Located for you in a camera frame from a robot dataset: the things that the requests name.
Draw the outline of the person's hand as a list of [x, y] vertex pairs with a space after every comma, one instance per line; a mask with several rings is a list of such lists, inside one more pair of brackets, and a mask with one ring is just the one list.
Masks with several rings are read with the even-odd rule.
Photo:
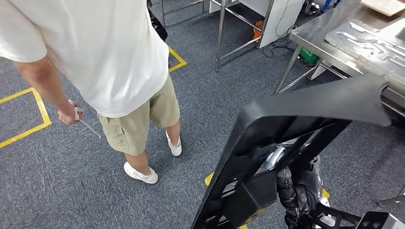
[[78, 107], [72, 100], [65, 100], [56, 104], [58, 118], [64, 124], [73, 124], [78, 122], [83, 115], [83, 109]]

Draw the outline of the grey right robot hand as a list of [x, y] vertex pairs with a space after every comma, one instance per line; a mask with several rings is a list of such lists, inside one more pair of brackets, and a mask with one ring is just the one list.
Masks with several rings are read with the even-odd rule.
[[259, 203], [253, 216], [261, 214], [276, 200], [286, 211], [288, 226], [312, 228], [310, 214], [322, 199], [318, 154], [311, 142], [298, 146], [298, 138], [265, 147], [259, 178]]

